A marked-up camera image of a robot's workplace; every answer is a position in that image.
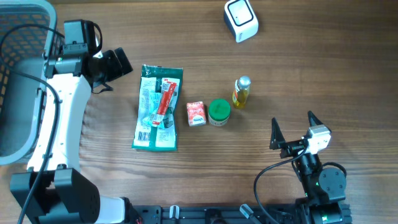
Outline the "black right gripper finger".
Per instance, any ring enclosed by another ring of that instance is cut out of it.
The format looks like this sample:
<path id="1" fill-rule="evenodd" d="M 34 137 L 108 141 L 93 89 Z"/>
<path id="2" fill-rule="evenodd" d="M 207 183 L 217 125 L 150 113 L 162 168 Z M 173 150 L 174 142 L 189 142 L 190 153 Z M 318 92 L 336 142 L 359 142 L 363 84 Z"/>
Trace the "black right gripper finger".
<path id="1" fill-rule="evenodd" d="M 315 116 L 312 111 L 308 111 L 307 115 L 310 127 L 323 125 L 323 123 Z"/>
<path id="2" fill-rule="evenodd" d="M 279 124 L 276 118 L 272 118 L 271 120 L 272 127 L 271 127 L 271 140 L 269 144 L 270 149 L 280 149 L 285 144 L 285 138 L 280 130 Z"/>

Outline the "green white gloves packet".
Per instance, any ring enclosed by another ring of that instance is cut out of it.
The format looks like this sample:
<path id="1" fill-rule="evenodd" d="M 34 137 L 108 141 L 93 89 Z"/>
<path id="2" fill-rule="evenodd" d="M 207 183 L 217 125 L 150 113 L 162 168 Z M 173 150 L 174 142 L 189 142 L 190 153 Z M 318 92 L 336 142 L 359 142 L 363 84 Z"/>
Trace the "green white gloves packet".
<path id="1" fill-rule="evenodd" d="M 158 127 L 147 125 L 146 117 L 149 115 L 149 93 L 157 92 L 162 94 L 162 84 L 166 81 L 177 84 L 169 108 Z M 177 150 L 178 134 L 174 112 L 179 101 L 182 83 L 182 68 L 168 68 L 145 64 L 142 66 L 137 124 L 132 148 L 147 151 Z"/>

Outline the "yellow oil bottle silver cap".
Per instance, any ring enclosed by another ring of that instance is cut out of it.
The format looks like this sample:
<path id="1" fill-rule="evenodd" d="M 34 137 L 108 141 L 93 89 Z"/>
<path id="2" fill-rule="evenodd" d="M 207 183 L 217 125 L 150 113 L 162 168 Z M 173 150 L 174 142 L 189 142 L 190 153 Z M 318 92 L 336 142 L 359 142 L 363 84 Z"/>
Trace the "yellow oil bottle silver cap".
<path id="1" fill-rule="evenodd" d="M 251 86 L 251 79 L 248 76 L 242 76 L 235 81 L 232 94 L 233 106 L 236 109 L 243 109 L 246 105 Z"/>

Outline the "green lid white jar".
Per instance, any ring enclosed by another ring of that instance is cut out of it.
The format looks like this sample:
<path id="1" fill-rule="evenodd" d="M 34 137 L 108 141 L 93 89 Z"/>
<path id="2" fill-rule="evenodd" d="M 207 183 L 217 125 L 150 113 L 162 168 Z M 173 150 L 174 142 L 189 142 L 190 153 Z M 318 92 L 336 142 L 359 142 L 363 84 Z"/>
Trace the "green lid white jar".
<path id="1" fill-rule="evenodd" d="M 208 118 L 210 124 L 214 126 L 225 125 L 231 114 L 231 106 L 224 99 L 215 99 L 208 106 Z"/>

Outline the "red sachet stick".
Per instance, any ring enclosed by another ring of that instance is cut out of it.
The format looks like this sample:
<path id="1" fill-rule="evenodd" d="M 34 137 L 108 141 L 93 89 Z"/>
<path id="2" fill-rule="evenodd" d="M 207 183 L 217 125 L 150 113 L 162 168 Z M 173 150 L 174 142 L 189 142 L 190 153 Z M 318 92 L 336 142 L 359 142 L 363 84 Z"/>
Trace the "red sachet stick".
<path id="1" fill-rule="evenodd" d="M 169 104 L 172 101 L 172 97 L 174 95 L 175 88 L 177 84 L 175 82 L 166 81 L 162 84 L 162 97 L 158 107 L 156 114 L 152 120 L 152 125 L 154 127 L 158 127 L 160 123 L 163 121 L 163 118 L 169 108 Z"/>

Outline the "orange Kleenex tissue pack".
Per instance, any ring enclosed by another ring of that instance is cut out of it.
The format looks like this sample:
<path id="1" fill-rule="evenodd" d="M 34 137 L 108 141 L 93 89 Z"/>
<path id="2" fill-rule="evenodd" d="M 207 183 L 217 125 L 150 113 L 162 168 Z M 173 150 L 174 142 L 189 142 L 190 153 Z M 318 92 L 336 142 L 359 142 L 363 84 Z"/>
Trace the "orange Kleenex tissue pack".
<path id="1" fill-rule="evenodd" d="M 187 103 L 187 115 L 189 126 L 206 124 L 205 106 L 202 101 Z"/>

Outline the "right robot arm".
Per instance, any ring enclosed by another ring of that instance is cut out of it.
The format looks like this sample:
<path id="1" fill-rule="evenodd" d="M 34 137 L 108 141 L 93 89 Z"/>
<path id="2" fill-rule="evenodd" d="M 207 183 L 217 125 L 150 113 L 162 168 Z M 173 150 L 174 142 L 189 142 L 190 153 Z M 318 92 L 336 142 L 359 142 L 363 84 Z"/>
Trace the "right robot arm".
<path id="1" fill-rule="evenodd" d="M 269 211 L 279 223 L 352 223 L 346 199 L 346 169 L 335 162 L 321 163 L 318 153 L 326 149 L 331 129 L 311 111 L 310 127 L 301 139 L 287 142 L 275 118 L 272 119 L 270 148 L 280 150 L 281 158 L 291 157 L 294 172 L 302 184 L 304 198 L 294 204 L 276 205 Z"/>

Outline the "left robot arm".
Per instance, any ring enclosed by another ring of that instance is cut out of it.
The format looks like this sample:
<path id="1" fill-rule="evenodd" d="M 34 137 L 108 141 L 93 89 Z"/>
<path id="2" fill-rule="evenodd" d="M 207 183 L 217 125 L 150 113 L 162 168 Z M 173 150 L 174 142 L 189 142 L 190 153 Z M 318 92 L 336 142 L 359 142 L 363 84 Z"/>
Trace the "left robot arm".
<path id="1" fill-rule="evenodd" d="M 64 44 L 44 63 L 46 105 L 25 173 L 11 177 L 21 218 L 32 223 L 142 223 L 126 197 L 107 197 L 80 173 L 79 145 L 93 88 L 132 71 L 123 49 L 103 51 L 98 24 L 64 23 Z"/>

